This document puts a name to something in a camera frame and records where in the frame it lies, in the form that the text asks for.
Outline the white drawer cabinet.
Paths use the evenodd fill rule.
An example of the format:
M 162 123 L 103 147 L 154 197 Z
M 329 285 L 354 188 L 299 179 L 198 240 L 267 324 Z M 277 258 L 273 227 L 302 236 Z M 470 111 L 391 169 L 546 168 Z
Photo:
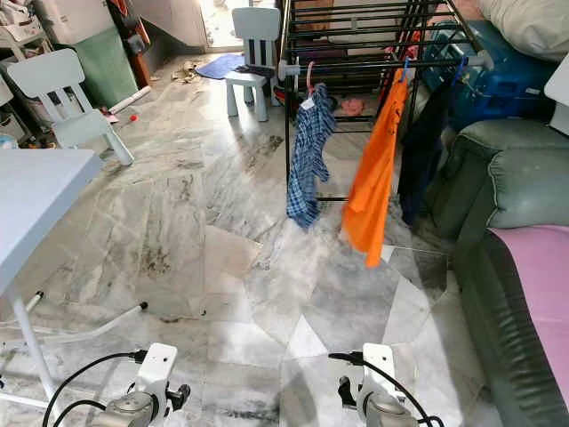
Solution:
M 554 70 L 543 91 L 556 103 L 549 125 L 569 137 L 569 53 Z

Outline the pink cloth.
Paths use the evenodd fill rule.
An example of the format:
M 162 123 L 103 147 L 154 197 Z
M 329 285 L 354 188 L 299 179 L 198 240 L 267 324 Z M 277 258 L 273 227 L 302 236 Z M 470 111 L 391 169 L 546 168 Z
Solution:
M 569 404 L 569 227 L 490 228 L 515 263 L 538 341 Z

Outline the pale plastic child chair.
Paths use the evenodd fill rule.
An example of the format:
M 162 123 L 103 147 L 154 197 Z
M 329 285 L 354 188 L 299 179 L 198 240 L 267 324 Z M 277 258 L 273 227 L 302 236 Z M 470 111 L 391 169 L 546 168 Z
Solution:
M 134 162 L 131 151 L 118 137 L 108 119 L 86 97 L 81 86 L 85 73 L 74 50 L 45 52 L 28 60 L 28 65 L 40 68 L 33 73 L 33 77 L 40 78 L 37 85 L 40 86 L 44 108 L 49 113 L 54 111 L 50 93 L 61 101 L 62 113 L 52 118 L 52 131 L 61 145 L 74 148 L 80 143 L 101 137 L 115 151 L 119 163 L 131 165 Z
M 231 16 L 236 37 L 244 42 L 244 62 L 223 77 L 228 116 L 238 115 L 239 101 L 250 101 L 257 119 L 267 122 L 268 106 L 279 105 L 271 89 L 279 81 L 276 41 L 280 37 L 281 12 L 248 5 L 233 9 Z

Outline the dark navy garment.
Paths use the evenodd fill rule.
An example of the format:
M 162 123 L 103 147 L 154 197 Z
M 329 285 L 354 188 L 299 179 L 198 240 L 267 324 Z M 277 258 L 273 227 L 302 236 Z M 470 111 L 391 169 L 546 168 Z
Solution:
M 401 220 L 406 225 L 414 225 L 418 220 L 424 194 L 442 158 L 440 137 L 450 119 L 454 80 L 455 77 L 448 77 L 432 91 L 422 111 L 416 114 L 410 129 L 404 134 L 397 195 Z

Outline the blue plastic storage box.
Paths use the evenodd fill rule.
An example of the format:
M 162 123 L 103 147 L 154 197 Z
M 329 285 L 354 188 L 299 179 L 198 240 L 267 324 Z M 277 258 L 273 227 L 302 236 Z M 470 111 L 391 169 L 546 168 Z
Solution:
M 473 36 L 492 58 L 492 68 L 465 68 L 462 81 L 453 90 L 450 126 L 455 131 L 484 119 L 522 117 L 549 119 L 556 107 L 543 93 L 546 82 L 556 72 L 553 62 L 536 60 L 517 52 L 504 40 L 499 30 L 487 20 L 468 21 L 470 31 L 456 34 L 454 20 L 432 24 L 426 32 L 431 44 L 423 45 L 424 60 L 458 60 L 459 56 L 475 56 L 471 44 L 461 42 Z M 421 80 L 430 91 L 450 83 L 456 66 L 426 68 Z

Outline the brown crumpled scraps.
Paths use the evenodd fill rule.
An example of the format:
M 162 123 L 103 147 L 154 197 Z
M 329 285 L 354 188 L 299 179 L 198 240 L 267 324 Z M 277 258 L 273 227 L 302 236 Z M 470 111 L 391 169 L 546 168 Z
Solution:
M 201 60 L 185 60 L 178 69 L 171 73 L 171 80 L 175 83 L 186 83 L 186 85 L 195 83 L 203 77 L 198 72 L 199 66 L 203 65 L 204 63 Z

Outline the white storage shelf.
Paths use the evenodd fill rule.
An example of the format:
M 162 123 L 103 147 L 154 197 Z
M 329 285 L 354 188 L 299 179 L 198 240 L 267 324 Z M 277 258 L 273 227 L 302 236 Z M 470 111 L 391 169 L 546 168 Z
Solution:
M 0 25 L 7 33 L 5 44 L 12 50 L 16 62 L 28 57 L 26 45 L 36 46 L 36 38 L 41 36 L 42 29 L 37 25 L 36 16 L 29 10 L 29 0 L 0 0 Z M 36 134 L 44 133 L 44 121 L 36 113 L 39 101 L 28 97 L 25 91 L 17 88 L 24 109 L 28 111 L 28 127 Z

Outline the white storage box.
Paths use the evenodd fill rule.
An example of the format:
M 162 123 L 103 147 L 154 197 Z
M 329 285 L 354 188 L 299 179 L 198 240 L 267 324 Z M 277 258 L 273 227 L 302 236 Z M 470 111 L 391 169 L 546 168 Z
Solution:
M 32 0 L 32 5 L 54 44 L 80 44 L 115 26 L 106 0 Z

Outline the blue floor mat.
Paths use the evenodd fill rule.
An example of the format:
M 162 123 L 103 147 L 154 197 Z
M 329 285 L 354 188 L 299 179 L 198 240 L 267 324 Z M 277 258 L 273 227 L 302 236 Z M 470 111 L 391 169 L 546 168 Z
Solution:
M 200 77 L 210 78 L 210 80 L 224 80 L 225 75 L 236 68 L 240 68 L 244 63 L 243 54 L 221 54 L 207 64 L 196 66 L 195 72 Z

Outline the orange shirt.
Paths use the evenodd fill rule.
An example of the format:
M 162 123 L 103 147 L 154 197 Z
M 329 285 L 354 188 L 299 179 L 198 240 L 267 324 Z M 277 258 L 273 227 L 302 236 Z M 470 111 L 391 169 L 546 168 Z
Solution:
M 405 70 L 393 73 L 387 98 L 375 118 L 373 133 L 359 159 L 347 204 L 342 207 L 342 232 L 354 249 L 365 254 L 365 267 L 369 269 L 381 264 L 397 134 L 409 97 L 410 81 Z

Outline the beige pillow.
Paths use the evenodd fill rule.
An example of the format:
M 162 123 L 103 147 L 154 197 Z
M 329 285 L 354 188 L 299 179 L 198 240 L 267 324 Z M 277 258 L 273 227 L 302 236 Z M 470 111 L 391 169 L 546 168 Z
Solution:
M 478 0 L 478 4 L 518 52 L 552 62 L 569 54 L 569 0 Z

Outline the brown wooden post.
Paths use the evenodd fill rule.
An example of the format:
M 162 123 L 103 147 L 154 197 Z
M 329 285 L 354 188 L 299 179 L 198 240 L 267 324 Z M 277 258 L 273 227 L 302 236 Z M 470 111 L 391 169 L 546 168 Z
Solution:
M 132 11 L 130 0 L 106 0 L 106 4 L 131 64 L 134 80 L 139 88 L 147 88 L 150 74 L 143 53 L 150 48 L 151 42 L 145 25 L 138 13 Z

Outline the black metal drying rack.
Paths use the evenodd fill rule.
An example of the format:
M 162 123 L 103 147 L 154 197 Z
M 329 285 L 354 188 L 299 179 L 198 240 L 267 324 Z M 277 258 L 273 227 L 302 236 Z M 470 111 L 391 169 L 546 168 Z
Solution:
M 426 32 L 444 20 L 456 34 L 470 31 L 454 0 L 276 0 L 282 24 L 277 40 L 276 98 L 284 103 L 285 154 L 293 151 L 296 111 L 308 97 L 304 78 L 310 61 L 317 62 L 313 77 L 325 83 L 333 96 L 377 96 L 377 109 L 387 98 L 396 69 L 410 57 L 410 69 L 459 65 L 458 60 L 424 60 L 422 46 L 431 44 Z M 468 68 L 492 68 L 493 60 L 473 36 Z

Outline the green leather sofa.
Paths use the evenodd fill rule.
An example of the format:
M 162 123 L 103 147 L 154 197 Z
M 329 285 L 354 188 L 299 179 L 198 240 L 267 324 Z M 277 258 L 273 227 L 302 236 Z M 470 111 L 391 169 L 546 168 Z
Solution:
M 473 349 L 504 427 L 569 427 L 509 250 L 490 228 L 569 227 L 569 137 L 532 119 L 464 127 L 428 189 Z

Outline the blue plaid shirt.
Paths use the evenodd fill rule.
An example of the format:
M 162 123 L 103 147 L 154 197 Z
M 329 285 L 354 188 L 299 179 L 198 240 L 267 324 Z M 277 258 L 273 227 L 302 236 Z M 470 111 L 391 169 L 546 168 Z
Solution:
M 317 83 L 297 110 L 287 182 L 287 215 L 303 229 L 312 227 L 320 216 L 317 183 L 330 179 L 324 147 L 334 130 L 336 119 L 328 88 Z

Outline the green bin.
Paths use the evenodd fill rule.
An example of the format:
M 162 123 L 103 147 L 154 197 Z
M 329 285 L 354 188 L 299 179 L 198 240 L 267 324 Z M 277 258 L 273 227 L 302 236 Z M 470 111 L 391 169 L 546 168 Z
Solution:
M 139 91 L 117 29 L 71 44 L 84 73 L 83 90 L 96 107 L 114 107 Z

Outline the white folding table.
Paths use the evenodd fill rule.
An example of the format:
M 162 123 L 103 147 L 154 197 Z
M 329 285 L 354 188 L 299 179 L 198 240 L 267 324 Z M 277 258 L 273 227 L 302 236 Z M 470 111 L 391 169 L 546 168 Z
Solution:
M 139 301 L 90 331 L 56 334 L 40 339 L 29 320 L 31 308 L 25 304 L 15 278 L 41 241 L 52 231 L 60 217 L 77 201 L 78 196 L 102 168 L 102 160 L 89 149 L 3 149 L 0 151 L 0 274 L 1 296 L 12 309 L 13 324 L 23 336 L 23 346 L 36 362 L 36 372 L 48 401 L 1 393 L 0 399 L 40 407 L 46 419 L 65 416 L 54 409 L 60 386 L 46 365 L 41 346 L 90 341 L 108 333 L 126 318 L 142 313 L 148 303 Z

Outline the white tube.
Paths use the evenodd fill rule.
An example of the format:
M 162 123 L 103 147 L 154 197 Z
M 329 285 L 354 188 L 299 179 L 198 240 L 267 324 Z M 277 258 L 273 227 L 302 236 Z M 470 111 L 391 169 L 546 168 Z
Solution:
M 146 97 L 147 94 L 150 93 L 150 91 L 151 88 L 149 85 L 143 86 L 143 88 L 139 89 L 139 91 L 137 91 L 134 94 L 131 94 L 130 97 L 126 97 L 122 101 L 119 101 L 118 103 L 115 103 L 115 105 L 111 106 L 109 109 L 110 113 L 117 114 L 118 111 L 126 109 L 126 107 L 131 106 L 132 103 L 134 103 L 135 101 L 139 101 L 143 97 Z

